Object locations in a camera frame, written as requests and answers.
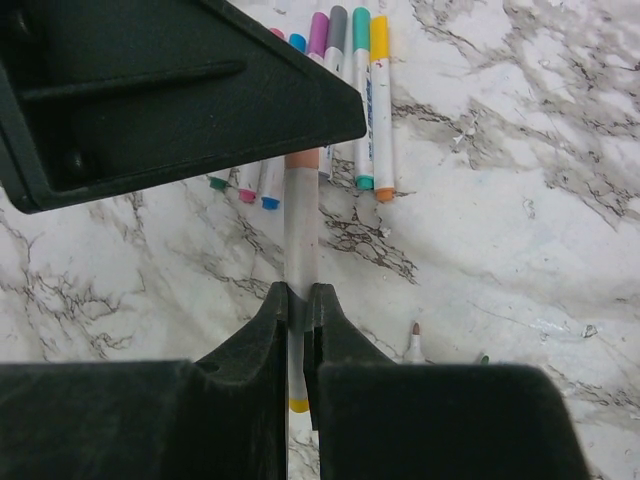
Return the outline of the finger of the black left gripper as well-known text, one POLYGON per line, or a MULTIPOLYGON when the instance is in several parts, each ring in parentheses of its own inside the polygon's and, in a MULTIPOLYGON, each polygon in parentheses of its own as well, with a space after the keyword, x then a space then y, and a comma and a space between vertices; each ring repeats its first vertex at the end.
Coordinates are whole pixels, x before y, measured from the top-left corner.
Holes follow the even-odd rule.
POLYGON ((1 185, 24 213, 364 133, 354 88, 226 1, 1 5, 1 185))

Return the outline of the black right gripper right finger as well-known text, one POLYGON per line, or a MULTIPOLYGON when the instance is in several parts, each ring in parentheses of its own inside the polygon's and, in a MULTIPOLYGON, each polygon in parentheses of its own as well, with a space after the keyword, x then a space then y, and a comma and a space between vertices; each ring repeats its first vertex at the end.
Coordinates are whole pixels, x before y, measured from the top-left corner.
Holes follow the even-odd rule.
POLYGON ((310 297, 312 424, 325 479, 585 479, 564 401, 518 364, 397 364, 345 316, 335 289, 310 297))

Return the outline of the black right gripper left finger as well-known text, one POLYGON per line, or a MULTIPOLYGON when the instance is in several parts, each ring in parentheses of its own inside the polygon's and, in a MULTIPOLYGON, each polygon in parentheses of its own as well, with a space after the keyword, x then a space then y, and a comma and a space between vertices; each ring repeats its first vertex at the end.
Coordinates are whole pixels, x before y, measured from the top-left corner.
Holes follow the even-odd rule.
POLYGON ((5 479, 283 479, 285 286, 198 361, 5 364, 5 479))

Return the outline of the brown capped marker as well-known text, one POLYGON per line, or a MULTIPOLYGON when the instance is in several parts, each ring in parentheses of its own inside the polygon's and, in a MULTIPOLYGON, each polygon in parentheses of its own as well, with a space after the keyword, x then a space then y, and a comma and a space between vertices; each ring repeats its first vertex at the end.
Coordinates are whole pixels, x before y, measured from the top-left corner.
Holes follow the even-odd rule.
POLYGON ((424 364, 426 362, 421 348, 421 328, 417 322, 411 327, 409 345, 404 355, 404 362, 407 364, 424 364))

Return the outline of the peach capped marker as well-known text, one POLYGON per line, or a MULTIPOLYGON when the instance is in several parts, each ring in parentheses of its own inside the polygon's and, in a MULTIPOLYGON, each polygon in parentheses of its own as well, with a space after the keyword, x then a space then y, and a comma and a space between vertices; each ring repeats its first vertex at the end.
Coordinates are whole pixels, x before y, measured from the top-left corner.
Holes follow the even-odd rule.
POLYGON ((318 281, 318 168, 316 149, 285 156, 284 279, 287 287, 288 404, 291 411, 309 410, 304 375, 305 334, 312 330, 308 308, 318 281))

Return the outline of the grey capped marker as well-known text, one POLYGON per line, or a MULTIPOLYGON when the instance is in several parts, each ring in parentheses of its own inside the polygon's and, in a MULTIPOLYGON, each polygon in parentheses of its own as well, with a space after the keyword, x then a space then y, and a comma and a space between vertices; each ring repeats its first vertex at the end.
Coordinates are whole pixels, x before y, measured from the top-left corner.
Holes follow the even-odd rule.
POLYGON ((331 8, 323 65, 338 78, 343 78, 347 20, 348 13, 343 6, 331 8))

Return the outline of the teal capped marker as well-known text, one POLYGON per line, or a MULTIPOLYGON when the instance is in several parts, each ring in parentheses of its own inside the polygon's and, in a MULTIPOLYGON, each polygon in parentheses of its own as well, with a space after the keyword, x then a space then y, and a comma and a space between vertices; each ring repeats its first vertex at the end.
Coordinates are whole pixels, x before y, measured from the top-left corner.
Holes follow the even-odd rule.
POLYGON ((352 67, 354 87, 362 100, 366 133, 354 142, 354 172, 356 187, 359 190, 372 190, 373 144, 372 144, 372 107, 370 74, 370 22, 371 14, 365 7, 357 7, 352 15, 352 67))

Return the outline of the yellow capped marker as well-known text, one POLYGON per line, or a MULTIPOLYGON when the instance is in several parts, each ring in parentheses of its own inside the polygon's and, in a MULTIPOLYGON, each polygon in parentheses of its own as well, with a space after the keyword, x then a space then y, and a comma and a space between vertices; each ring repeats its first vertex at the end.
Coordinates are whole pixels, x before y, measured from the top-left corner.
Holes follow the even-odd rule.
POLYGON ((370 47, 374 192, 379 202, 387 203, 395 195, 395 170, 390 42, 386 16, 377 16, 371 20, 370 47))

